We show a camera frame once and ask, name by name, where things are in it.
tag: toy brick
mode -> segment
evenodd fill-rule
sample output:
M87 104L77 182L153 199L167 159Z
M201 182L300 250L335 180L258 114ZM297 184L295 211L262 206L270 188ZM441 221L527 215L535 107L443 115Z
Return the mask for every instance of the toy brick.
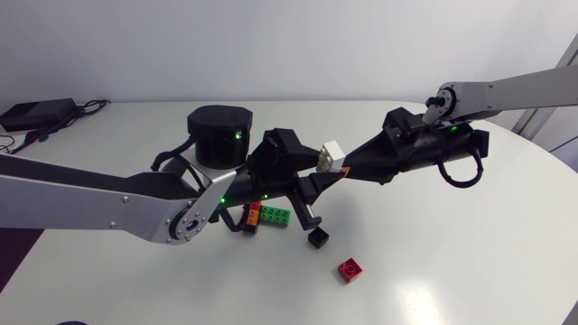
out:
M251 209L249 211L249 217L247 218L247 224L250 226L256 226L259 221L259 211Z
M261 201L257 201L257 202L253 202L251 204L249 204L249 208L253 209L253 210L261 210Z
M351 281L355 280L361 274L361 272L363 272L361 267L359 267L359 265L355 263L353 258L350 258L349 260L343 262L341 265L339 265L337 269L340 272L343 279L347 281L347 283L350 283Z
M323 231L320 227L317 227L312 232L309 233L307 239L310 243L312 243L315 247L321 248L327 240L329 239L329 235Z
M245 216L247 216L247 222L243 227L243 231L254 235L258 226L259 213L245 205L243 206L243 217Z
M287 226L289 225L290 215L291 212L289 210L261 206L261 213L259 214L259 219L261 221Z

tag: lego brick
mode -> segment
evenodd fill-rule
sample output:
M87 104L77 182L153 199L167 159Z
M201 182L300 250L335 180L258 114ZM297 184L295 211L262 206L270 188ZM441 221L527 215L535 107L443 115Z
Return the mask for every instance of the lego brick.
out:
M359 265L355 263L353 258L350 258L349 260L343 262L341 265L338 266L337 269L340 272L343 279L347 281L347 283L350 283L351 281L355 280L361 274L361 272L363 272L361 267L359 267Z
M316 170L317 172L339 172L344 161L345 153L336 141L330 141L324 144L320 151Z
M259 219L265 222L271 222L278 225L289 225L289 216L291 212L285 209L277 209L266 206L261 206L261 213Z
M321 248L329 239L329 235L323 231L323 229L317 227L309 233L307 239L309 239L309 242L312 243L315 247Z
M249 208L253 210L260 211L261 210L261 201L253 202L249 204Z
M255 234L258 224L258 212L249 209L248 205L243 206L243 217L247 215L247 222L243 227L243 231L250 234Z
M247 218L247 224L250 226L256 226L259 222L259 211L250 209L249 217Z

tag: red lego brick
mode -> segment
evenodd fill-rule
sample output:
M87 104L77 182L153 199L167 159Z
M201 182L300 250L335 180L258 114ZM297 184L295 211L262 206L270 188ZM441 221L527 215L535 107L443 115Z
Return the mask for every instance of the red lego brick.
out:
M261 201L253 202L249 204L249 208L253 210L260 211L261 210Z
M353 258L343 262L337 269L339 270L341 276L343 276L343 279L347 281L347 283L355 280L361 274L361 272L363 272L361 267L355 263Z

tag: green lego brick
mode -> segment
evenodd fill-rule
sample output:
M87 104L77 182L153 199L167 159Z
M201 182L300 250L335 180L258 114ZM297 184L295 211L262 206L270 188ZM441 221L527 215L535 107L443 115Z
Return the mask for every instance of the green lego brick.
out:
M289 225L290 215L291 212L288 210L261 206L261 213L259 213L259 220L287 226Z

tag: white wall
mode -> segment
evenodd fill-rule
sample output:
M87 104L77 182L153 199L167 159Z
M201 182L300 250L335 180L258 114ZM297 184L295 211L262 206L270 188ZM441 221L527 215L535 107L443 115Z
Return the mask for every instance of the white wall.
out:
M445 81L553 68L577 14L576 0L7 0L0 107L63 97L423 102Z

